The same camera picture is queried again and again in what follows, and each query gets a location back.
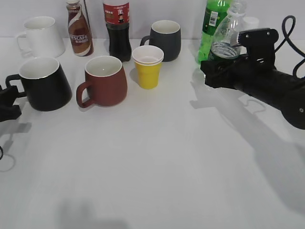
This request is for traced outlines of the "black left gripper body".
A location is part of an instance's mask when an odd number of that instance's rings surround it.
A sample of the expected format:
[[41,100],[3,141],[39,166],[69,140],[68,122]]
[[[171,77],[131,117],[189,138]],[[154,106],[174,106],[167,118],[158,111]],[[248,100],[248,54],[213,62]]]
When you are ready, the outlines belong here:
[[19,95],[17,86],[0,88],[0,121],[16,120],[20,117],[20,106],[14,105]]

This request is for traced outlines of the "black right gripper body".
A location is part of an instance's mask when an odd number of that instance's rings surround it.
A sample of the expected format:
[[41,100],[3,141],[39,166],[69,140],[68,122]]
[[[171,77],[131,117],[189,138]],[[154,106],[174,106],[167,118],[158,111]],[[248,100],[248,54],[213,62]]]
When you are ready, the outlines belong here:
[[205,85],[212,88],[250,90],[249,82],[244,82],[245,78],[238,76],[239,67],[248,58],[240,56],[233,60],[201,61],[200,69],[205,74]]

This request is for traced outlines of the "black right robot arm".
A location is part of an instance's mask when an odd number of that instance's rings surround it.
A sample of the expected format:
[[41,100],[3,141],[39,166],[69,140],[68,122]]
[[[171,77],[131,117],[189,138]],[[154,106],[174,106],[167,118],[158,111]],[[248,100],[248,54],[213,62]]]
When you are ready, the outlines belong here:
[[241,91],[281,111],[285,120],[305,128],[305,80],[280,72],[273,65],[254,63],[241,56],[234,60],[202,61],[205,84]]

